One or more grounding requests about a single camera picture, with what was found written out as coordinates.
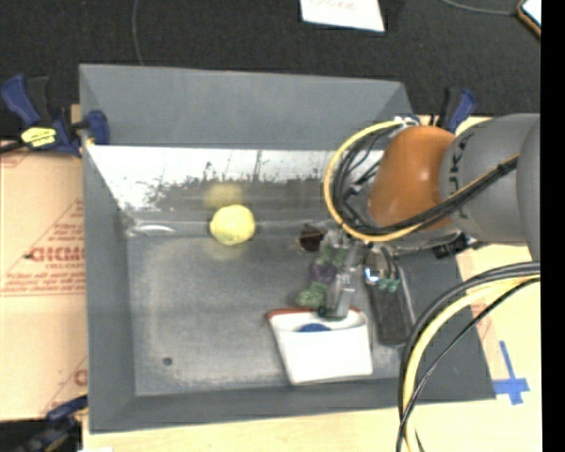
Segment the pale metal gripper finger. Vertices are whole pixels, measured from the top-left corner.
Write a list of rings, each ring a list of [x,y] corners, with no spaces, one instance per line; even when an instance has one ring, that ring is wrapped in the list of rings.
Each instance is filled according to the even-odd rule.
[[[352,304],[353,297],[357,291],[356,276],[348,273],[342,279],[341,288],[341,316],[346,317]]]
[[[342,293],[343,283],[339,276],[331,282],[328,289],[328,316],[337,317],[337,306]]]

